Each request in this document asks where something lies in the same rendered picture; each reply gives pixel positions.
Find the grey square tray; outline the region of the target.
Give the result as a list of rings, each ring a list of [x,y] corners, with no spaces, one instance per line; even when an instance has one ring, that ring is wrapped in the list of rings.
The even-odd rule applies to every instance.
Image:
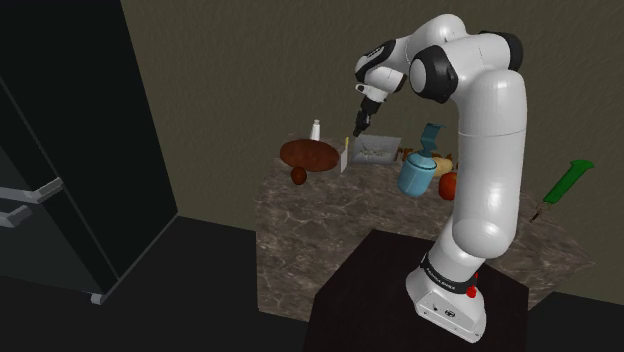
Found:
[[[400,137],[360,134],[351,147],[351,161],[360,164],[391,164],[395,161]]]

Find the brown round plate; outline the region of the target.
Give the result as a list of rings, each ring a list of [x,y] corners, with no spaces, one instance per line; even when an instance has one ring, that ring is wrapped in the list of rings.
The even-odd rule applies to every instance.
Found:
[[[340,155],[334,147],[325,142],[298,139],[281,146],[280,159],[291,167],[323,172],[333,169],[338,164]]]

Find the blue spray bottle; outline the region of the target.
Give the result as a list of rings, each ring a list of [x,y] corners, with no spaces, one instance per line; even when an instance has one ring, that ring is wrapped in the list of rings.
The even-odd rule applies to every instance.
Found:
[[[436,137],[444,125],[428,123],[420,137],[422,148],[406,157],[400,170],[397,186],[405,195],[417,197],[428,188],[437,164],[432,152],[437,149]]]

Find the red apple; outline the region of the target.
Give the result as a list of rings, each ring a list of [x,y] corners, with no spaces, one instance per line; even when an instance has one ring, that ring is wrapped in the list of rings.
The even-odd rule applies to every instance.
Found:
[[[457,173],[448,172],[439,180],[438,194],[443,200],[453,201],[456,194]]]

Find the dark robot stand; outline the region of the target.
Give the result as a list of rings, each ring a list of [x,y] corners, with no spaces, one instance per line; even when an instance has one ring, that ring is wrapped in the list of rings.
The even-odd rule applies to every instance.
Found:
[[[433,245],[371,231],[314,298],[303,352],[526,352],[528,288],[478,271],[487,325],[471,344],[419,317],[405,279]]]

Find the black refrigerator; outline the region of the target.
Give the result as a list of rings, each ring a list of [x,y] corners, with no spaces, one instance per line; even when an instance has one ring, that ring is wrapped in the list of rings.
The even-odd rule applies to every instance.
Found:
[[[121,0],[0,0],[0,277],[102,304],[177,212]]]

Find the green handled knife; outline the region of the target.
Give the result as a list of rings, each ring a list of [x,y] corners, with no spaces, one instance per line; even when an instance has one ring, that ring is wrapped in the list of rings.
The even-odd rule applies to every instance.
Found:
[[[549,192],[542,198],[536,207],[535,214],[530,218],[529,222],[533,223],[542,213],[549,211],[581,178],[581,176],[595,165],[589,160],[573,160],[570,162],[569,168],[554,184]]]

